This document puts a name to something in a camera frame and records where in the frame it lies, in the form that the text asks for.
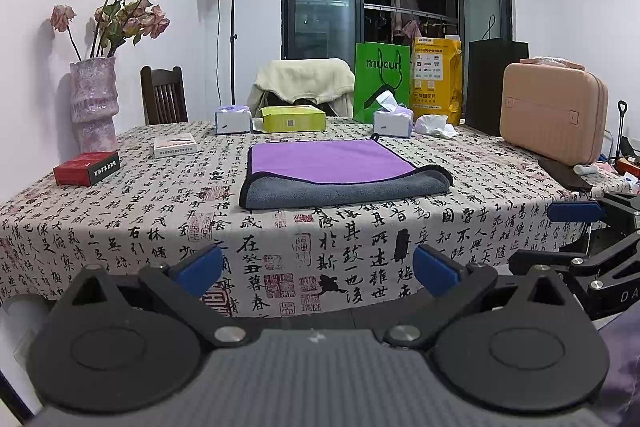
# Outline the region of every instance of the green paper bag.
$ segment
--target green paper bag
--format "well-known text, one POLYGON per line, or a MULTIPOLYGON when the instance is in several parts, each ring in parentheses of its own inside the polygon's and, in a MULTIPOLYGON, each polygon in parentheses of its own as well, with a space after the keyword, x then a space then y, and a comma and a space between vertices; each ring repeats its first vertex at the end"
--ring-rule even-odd
POLYGON ((382 109, 376 97, 389 90, 396 102, 408 105, 411 86, 411 48, 380 42, 356 44, 356 83, 353 120, 373 123, 382 109))

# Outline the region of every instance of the yellow green box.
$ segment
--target yellow green box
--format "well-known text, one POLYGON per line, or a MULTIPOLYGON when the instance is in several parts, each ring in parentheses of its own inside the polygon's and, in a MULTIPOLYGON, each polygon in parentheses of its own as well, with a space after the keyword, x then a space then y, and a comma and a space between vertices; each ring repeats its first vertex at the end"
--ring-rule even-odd
POLYGON ((326 115, 312 105, 277 105, 262 108, 265 132, 324 131, 326 115))

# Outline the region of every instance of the vase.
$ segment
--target vase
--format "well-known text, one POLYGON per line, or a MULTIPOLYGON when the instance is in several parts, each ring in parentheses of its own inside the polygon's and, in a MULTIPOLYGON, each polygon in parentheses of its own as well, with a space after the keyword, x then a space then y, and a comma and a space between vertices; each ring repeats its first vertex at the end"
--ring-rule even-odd
POLYGON ((113 117, 118 113, 115 57, 95 57, 69 64, 71 122, 80 153, 118 149, 113 117))

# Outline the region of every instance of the pink suitcase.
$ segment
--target pink suitcase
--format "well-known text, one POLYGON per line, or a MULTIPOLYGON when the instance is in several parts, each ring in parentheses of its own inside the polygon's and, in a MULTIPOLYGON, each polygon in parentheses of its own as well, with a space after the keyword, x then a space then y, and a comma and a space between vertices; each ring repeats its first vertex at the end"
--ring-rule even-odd
POLYGON ((587 71, 542 64, 504 70, 500 134, 509 143, 562 162, 600 156, 609 91, 587 71))

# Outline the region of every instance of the table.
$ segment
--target table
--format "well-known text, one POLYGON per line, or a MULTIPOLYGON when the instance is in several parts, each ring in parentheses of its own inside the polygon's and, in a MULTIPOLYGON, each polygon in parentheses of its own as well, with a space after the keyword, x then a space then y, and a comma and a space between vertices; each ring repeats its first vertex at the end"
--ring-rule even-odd
MULTIPOLYGON (((225 254, 203 300, 227 315, 326 312, 411 295, 412 252, 428 242, 461 264, 505 263, 518 248, 557 250, 581 225, 551 223, 546 206, 575 199, 533 153, 464 126, 453 140, 415 134, 381 142, 417 166, 449 169, 449 194, 331 208, 238 207, 252 144, 362 139, 371 126, 328 118, 325 133, 215 136, 210 122, 137 127, 119 137, 122 168, 94 187, 53 175, 0 206, 0 298, 57 297, 86 264, 131 273, 175 264, 205 245, 225 254), (194 155, 155 160, 155 136, 191 132, 194 155)), ((593 196, 628 185, 590 174, 593 196)))

